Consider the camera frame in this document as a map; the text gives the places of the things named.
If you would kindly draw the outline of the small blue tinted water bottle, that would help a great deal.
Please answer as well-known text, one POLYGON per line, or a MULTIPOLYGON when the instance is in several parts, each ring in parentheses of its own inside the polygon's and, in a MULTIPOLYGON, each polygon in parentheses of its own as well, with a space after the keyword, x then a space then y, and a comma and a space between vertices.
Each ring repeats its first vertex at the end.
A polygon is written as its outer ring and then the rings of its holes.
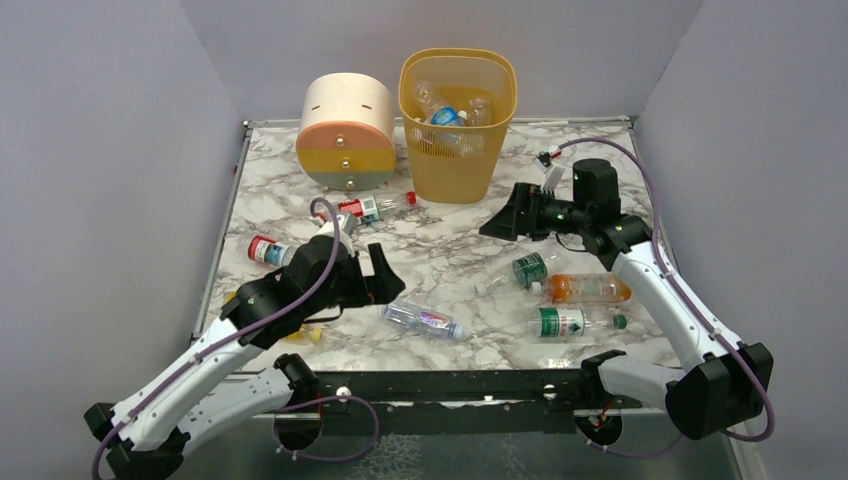
POLYGON ((407 301, 395 300, 389 303, 382 309, 380 316, 392 324, 430 337, 453 341, 467 338, 465 327, 452 316, 407 301))

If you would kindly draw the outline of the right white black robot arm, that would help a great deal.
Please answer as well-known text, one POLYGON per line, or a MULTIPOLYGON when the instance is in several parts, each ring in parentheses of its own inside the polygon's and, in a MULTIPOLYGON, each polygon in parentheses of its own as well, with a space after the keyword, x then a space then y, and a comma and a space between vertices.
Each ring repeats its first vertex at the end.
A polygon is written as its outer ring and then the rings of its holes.
POLYGON ((597 355, 581 364, 586 394, 597 405, 624 396, 659 408, 691 440, 773 416, 767 395, 774 365, 770 351, 727 329, 672 271, 648 224, 622 212, 618 175, 608 161, 579 160, 572 176, 571 200, 540 185, 515 183, 504 207, 479 232, 506 241, 578 235, 586 250, 633 291, 679 359, 679 368, 672 369, 622 351, 597 355))

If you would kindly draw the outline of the orange label clear bottle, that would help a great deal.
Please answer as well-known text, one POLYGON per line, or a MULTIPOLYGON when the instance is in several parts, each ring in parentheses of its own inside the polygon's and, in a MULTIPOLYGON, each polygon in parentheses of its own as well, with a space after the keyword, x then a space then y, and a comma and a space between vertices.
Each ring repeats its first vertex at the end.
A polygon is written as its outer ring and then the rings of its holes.
POLYGON ((530 291, 554 304, 618 304, 632 298, 632 290, 611 272, 555 274, 530 284, 530 291))

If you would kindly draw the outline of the clear bottle green label angled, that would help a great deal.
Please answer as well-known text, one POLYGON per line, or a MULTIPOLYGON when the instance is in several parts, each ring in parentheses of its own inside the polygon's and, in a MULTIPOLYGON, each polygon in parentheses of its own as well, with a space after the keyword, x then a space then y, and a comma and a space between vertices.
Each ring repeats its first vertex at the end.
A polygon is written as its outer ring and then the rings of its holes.
POLYGON ((540 282, 565 268, 568 261, 568 256, 562 252, 538 250, 498 267, 474 285, 474 292, 484 296, 508 287, 527 289, 532 283, 540 282))

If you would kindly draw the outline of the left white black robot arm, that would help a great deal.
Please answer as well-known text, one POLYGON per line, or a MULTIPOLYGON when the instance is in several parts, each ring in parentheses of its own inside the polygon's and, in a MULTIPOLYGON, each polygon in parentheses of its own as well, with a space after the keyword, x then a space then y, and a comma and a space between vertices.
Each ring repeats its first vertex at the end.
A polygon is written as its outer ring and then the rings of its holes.
POLYGON ((405 290, 380 244, 363 273, 343 234, 317 234, 293 259, 241 285, 207 331, 162 373, 117 403, 96 403, 84 420, 99 445, 91 476, 108 464, 117 479, 167 479, 190 452, 257 415, 324 402, 318 377, 298 354, 240 384, 227 378, 318 313, 387 305, 405 290))

